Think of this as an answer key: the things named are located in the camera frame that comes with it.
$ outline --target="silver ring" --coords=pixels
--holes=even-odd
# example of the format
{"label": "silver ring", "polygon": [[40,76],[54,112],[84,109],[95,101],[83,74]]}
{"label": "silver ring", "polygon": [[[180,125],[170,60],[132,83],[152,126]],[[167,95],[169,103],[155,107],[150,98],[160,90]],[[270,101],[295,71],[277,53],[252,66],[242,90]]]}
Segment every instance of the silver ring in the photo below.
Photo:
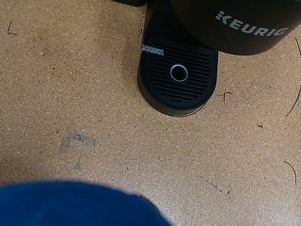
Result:
{"label": "silver ring", "polygon": [[[176,67],[180,67],[180,68],[184,69],[184,71],[185,71],[185,73],[186,73],[184,79],[179,80],[179,79],[177,79],[177,78],[175,78],[175,77],[173,76],[172,70],[174,70]],[[175,65],[173,65],[173,66],[170,68],[169,74],[170,74],[170,76],[172,77],[172,79],[175,80],[175,81],[177,81],[177,82],[183,82],[183,81],[185,81],[185,80],[188,78],[188,70],[187,70],[182,64],[175,64]]]}

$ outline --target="drip tray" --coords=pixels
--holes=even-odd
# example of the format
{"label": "drip tray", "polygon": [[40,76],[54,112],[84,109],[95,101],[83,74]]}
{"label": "drip tray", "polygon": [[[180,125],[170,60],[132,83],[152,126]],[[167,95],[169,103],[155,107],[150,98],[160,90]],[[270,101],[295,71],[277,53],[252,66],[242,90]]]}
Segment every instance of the drip tray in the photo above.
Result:
{"label": "drip tray", "polygon": [[217,60],[213,49],[145,37],[138,72],[140,91],[164,114],[191,115],[214,93]]}

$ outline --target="black coffee maker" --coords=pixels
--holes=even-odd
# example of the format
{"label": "black coffee maker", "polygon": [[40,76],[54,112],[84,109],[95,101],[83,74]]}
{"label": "black coffee maker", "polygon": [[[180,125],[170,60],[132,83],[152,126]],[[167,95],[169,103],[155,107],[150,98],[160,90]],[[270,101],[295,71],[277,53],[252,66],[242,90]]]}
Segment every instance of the black coffee maker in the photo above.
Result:
{"label": "black coffee maker", "polygon": [[214,93],[218,51],[262,53],[300,23],[301,0],[149,0],[140,91],[162,113],[191,115]]}

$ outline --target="cork board surface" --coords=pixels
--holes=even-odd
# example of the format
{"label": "cork board surface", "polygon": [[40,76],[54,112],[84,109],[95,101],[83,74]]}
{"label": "cork board surface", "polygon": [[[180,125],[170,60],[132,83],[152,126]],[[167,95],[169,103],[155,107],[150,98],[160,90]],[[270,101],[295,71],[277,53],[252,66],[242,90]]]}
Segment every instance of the cork board surface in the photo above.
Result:
{"label": "cork board surface", "polygon": [[174,225],[300,225],[301,104],[286,115],[301,85],[301,27],[260,55],[221,53],[212,99],[172,118],[137,87],[145,10],[0,2],[0,185],[117,187]]}

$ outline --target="blue fabric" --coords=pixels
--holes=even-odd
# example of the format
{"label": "blue fabric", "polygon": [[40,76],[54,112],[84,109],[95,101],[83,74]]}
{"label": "blue fabric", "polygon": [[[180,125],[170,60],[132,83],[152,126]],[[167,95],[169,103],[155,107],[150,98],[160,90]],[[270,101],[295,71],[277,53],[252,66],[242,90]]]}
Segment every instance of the blue fabric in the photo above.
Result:
{"label": "blue fabric", "polygon": [[1,226],[170,226],[136,195],[77,182],[0,188]]}

